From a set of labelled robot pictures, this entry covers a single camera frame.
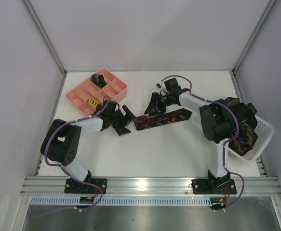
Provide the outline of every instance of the yellow object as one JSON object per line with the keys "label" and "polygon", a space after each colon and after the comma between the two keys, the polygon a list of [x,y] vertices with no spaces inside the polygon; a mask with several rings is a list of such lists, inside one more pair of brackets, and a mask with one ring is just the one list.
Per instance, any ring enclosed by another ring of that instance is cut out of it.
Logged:
{"label": "yellow object", "polygon": [[94,109],[94,110],[99,110],[102,108],[103,104],[94,96],[92,96],[88,100],[88,104]]}

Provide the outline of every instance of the white wall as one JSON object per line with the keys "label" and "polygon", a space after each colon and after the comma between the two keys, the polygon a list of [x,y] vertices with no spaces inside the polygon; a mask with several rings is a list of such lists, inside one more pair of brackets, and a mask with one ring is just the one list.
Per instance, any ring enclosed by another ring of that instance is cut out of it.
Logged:
{"label": "white wall", "polygon": [[233,68],[268,0],[31,0],[67,70]]}
{"label": "white wall", "polygon": [[281,183],[281,0],[239,69],[239,81],[247,102],[271,123],[275,134],[264,159],[271,176]]}
{"label": "white wall", "polygon": [[34,174],[62,76],[20,0],[0,0],[0,197],[10,226],[26,175]]}

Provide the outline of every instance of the white basket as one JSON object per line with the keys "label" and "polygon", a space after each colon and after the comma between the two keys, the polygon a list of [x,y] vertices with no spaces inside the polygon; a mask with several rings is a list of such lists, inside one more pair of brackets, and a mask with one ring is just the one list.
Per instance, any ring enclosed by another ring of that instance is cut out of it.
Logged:
{"label": "white basket", "polygon": [[[225,97],[212,97],[215,100],[217,99],[225,99]],[[270,142],[270,140],[272,139],[272,136],[274,134],[274,128],[265,120],[263,120],[262,118],[255,116],[258,124],[257,127],[255,129],[255,132],[258,135],[258,139],[253,147],[252,150],[250,150],[247,154],[245,154],[244,156],[240,156],[238,153],[236,153],[234,150],[232,150],[231,148],[228,148],[228,154],[234,155],[236,157],[238,157],[239,159],[241,159],[244,162],[247,163],[251,163],[254,162],[263,152],[263,150],[265,149],[265,147],[268,145],[268,143]],[[192,117],[192,124],[197,127],[201,132],[202,132],[202,127],[201,127],[201,118],[200,115],[197,113],[193,113]]]}

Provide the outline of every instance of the pink tray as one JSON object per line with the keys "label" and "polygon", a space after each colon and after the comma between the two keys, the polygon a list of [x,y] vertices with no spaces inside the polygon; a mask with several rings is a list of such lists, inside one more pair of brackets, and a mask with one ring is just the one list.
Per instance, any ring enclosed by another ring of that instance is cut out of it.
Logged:
{"label": "pink tray", "polygon": [[67,99],[85,116],[94,112],[94,109],[87,103],[91,96],[102,101],[103,97],[108,95],[111,100],[119,103],[127,95],[126,84],[115,77],[111,72],[106,69],[100,69],[96,74],[103,75],[107,83],[102,89],[91,82],[91,77],[89,77],[66,94]]}

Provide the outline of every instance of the white tabletop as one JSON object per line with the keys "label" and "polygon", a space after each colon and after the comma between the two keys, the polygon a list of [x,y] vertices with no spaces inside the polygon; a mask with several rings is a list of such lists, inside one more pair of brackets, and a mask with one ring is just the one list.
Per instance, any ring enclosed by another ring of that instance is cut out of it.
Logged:
{"label": "white tabletop", "polygon": [[[229,72],[223,71],[126,71],[113,72],[127,83],[126,104],[135,116],[144,114],[151,93],[162,78],[177,74],[189,78],[193,91],[210,99],[224,94],[236,97]],[[82,114],[66,99],[68,91],[93,73],[68,73],[55,118],[74,120]],[[182,88],[189,87],[178,79]],[[173,105],[167,111],[180,108]],[[205,177],[210,165],[209,142],[191,121],[168,124],[137,131],[134,124],[127,127],[131,133],[119,137],[113,128],[82,137],[77,157],[93,176],[107,177]],[[228,157],[228,168],[245,177],[258,177],[256,162],[245,163],[236,157]],[[57,167],[47,166],[43,160],[40,176],[64,176]]]}

